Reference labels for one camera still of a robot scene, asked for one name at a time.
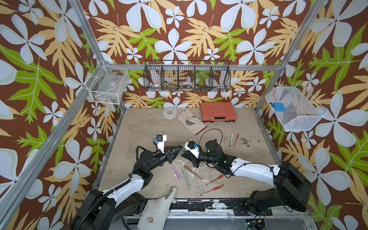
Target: tape roll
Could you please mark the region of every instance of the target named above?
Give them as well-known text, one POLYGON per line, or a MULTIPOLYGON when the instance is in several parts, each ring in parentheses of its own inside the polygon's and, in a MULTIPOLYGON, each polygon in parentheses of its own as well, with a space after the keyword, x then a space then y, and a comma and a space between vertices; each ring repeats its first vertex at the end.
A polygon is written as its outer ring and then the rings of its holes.
POLYGON ((176 117, 176 114, 178 114, 178 112, 175 108, 166 108, 163 110, 162 114, 167 119, 173 119, 176 117))

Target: stained floor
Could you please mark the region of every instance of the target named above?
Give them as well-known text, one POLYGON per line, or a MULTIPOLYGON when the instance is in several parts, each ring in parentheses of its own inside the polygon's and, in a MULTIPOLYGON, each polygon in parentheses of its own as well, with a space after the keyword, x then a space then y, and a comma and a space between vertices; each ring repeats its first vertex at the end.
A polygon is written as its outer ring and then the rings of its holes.
MULTIPOLYGON (((190 139, 198 143, 204 131, 195 136, 176 118, 170 120, 164 118, 162 111, 163 109, 128 109, 125 112, 99 190, 111 188, 125 180, 128 174, 132 172, 137 145, 154 151, 155 146, 152 140, 158 134, 167 135, 167 141, 165 142, 167 146, 182 145, 184 147, 185 142, 190 139)), ((191 109, 191 112, 201 119, 200 109, 191 109)), ((206 123, 208 125, 206 130, 218 128, 222 131, 223 140, 221 146, 224 153, 251 162, 274 164, 275 162, 269 153, 253 111, 251 109, 236 109, 235 112, 238 117, 237 121, 206 123), (233 143, 237 133, 239 133, 239 139, 235 148, 233 146, 229 147, 232 132, 234 132, 233 143)), ((204 149, 205 143, 215 138, 219 142, 221 133, 217 130, 211 130, 203 136, 200 145, 204 149)), ((162 167, 152 170, 154 176, 151 182, 139 193, 146 198, 160 198, 165 196, 172 186, 175 186, 177 188, 176 198, 199 198, 201 193, 224 184, 222 189, 212 191, 202 198, 233 198, 249 197, 254 190, 272 188, 271 185, 264 182, 237 176, 229 179, 222 178, 206 186, 206 183, 215 179, 221 173, 207 167, 204 163, 201 163, 198 169, 194 168, 191 162, 180 155, 173 164, 182 176, 181 168, 183 165, 187 165, 201 176, 203 180, 199 180, 193 174, 187 172, 191 186, 191 190, 188 190, 184 178, 179 180, 170 165, 165 163, 162 167)))

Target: green marker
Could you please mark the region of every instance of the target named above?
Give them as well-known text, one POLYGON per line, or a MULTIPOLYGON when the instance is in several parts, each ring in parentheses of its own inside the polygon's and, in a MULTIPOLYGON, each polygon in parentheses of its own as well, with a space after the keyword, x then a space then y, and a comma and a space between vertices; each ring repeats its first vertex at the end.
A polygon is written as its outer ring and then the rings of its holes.
POLYGON ((183 174, 184 174, 185 181, 187 182, 188 190, 190 190, 190 185, 189 185, 187 173, 186 173, 184 167, 182 167, 181 169, 183 170, 183 174))

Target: blue object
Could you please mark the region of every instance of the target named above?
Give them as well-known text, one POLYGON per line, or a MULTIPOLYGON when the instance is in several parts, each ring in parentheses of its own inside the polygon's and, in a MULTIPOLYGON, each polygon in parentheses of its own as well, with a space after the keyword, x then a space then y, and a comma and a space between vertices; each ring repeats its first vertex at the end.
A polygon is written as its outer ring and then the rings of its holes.
POLYGON ((273 105, 271 105, 276 111, 278 112, 285 112, 285 107, 280 102, 275 102, 273 105))

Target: white glove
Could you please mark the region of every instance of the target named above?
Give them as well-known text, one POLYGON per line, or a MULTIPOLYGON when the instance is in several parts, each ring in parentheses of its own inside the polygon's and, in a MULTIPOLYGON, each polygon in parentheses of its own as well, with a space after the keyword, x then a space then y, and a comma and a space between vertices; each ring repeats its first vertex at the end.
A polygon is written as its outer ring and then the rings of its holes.
POLYGON ((191 131, 194 135, 197 135, 202 130, 207 128, 207 126, 200 121, 196 116, 190 112, 189 109, 183 110, 179 116, 178 120, 187 128, 189 131, 191 131))

